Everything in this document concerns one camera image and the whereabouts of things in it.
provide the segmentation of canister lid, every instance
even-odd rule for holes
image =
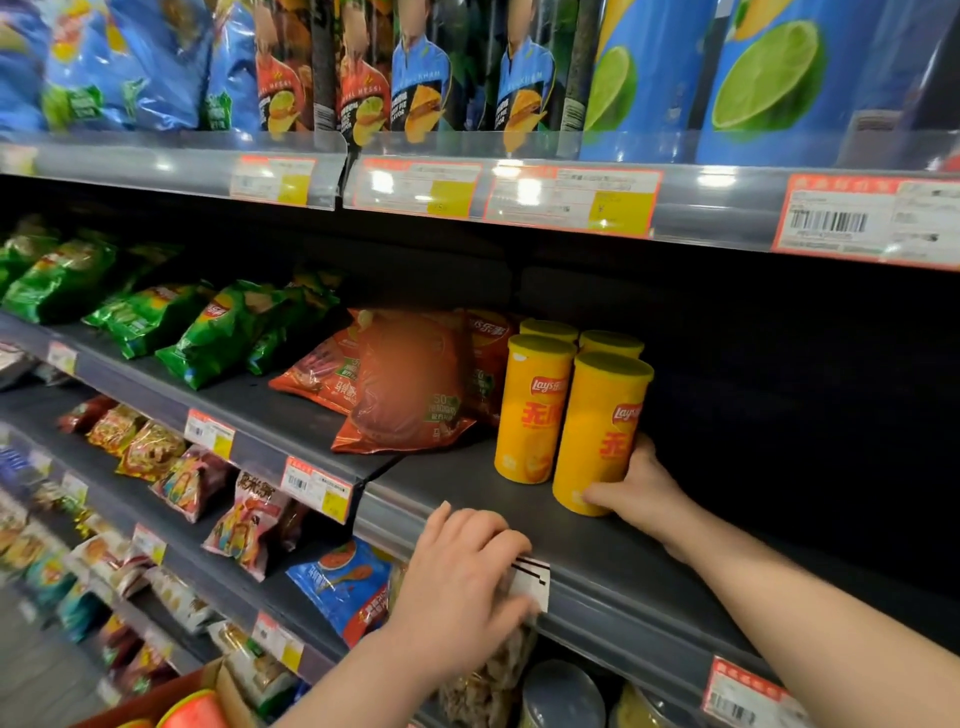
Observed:
[[[592,328],[580,334],[580,347],[583,348],[590,344],[596,344],[597,348],[601,349],[601,351],[610,351],[613,349],[622,349],[630,352],[636,351],[637,356],[643,351],[643,342],[635,336],[630,336],[626,333],[617,333],[616,331],[601,331],[599,328]]]
[[[570,324],[561,324],[559,321],[544,321],[543,319],[527,319],[520,322],[520,333],[533,333],[537,336],[549,336],[553,339],[568,341],[571,344],[577,340],[580,333]]]
[[[590,367],[606,375],[624,376],[628,379],[654,378],[654,368],[645,361],[618,353],[586,352],[577,354],[573,363],[578,367]]]
[[[558,356],[572,359],[577,347],[568,341],[551,339],[548,336],[535,336],[532,333],[519,333],[507,341],[511,353],[522,356]]]
[[[523,681],[523,710],[538,728],[603,728],[607,708],[579,667],[563,660],[534,666]]]

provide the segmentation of yellow chip canister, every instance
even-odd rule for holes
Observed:
[[[516,483],[542,483],[553,470],[577,348],[522,333],[511,336],[507,346],[510,356],[493,464]]]
[[[646,362],[608,352],[578,354],[566,409],[553,496],[584,516],[606,508],[584,502],[593,482],[622,480],[634,448],[636,424],[654,370]]]
[[[580,331],[570,324],[561,324],[559,321],[526,319],[520,322],[520,333],[546,336],[551,339],[560,339],[561,341],[568,341],[570,344],[576,344]]]
[[[625,333],[594,328],[580,334],[580,353],[588,352],[618,353],[639,359],[643,353],[643,342]]]

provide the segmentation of cardboard box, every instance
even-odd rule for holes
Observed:
[[[156,725],[178,701],[205,688],[217,692],[220,697],[220,707],[224,711],[224,717],[230,728],[259,728],[262,725],[244,703],[236,683],[233,682],[233,677],[224,666],[223,658],[220,658],[196,672],[171,680],[145,695],[140,695],[134,700],[122,703],[83,722],[75,723],[70,728],[117,728],[139,718],[147,718]]]

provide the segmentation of gray floor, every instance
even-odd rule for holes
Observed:
[[[0,589],[0,728],[66,728],[101,713],[91,659],[56,625],[28,623],[19,601]]]

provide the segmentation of blue chip bag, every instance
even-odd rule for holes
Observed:
[[[50,30],[29,0],[0,0],[0,132],[46,129],[40,112]]]
[[[70,642],[80,643],[100,612],[106,609],[97,595],[78,581],[57,605],[57,619]]]
[[[387,614],[390,565],[370,545],[351,539],[320,561],[287,570],[300,590],[348,647],[354,647]]]
[[[34,561],[24,576],[37,607],[52,609],[63,599],[77,581],[77,577],[56,554],[45,553]]]
[[[69,0],[47,57],[50,129],[197,129],[212,37],[203,0]]]
[[[252,0],[217,2],[204,128],[213,132],[260,131]]]

